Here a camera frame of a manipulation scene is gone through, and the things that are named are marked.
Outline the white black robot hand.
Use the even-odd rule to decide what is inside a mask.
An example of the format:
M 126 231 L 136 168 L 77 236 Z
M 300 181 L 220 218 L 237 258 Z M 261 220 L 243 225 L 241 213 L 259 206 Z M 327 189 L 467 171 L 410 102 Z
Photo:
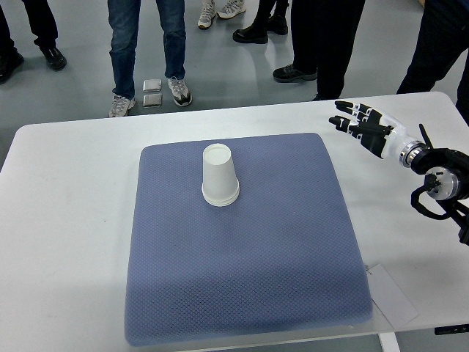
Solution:
M 411 136 L 406 127 L 392 116 L 363 103 L 337 100 L 339 111 L 349 115 L 336 115 L 329 119 L 336 130 L 347 133 L 378 158 L 396 159 L 409 168 L 415 154 L 426 149 L 426 145 Z

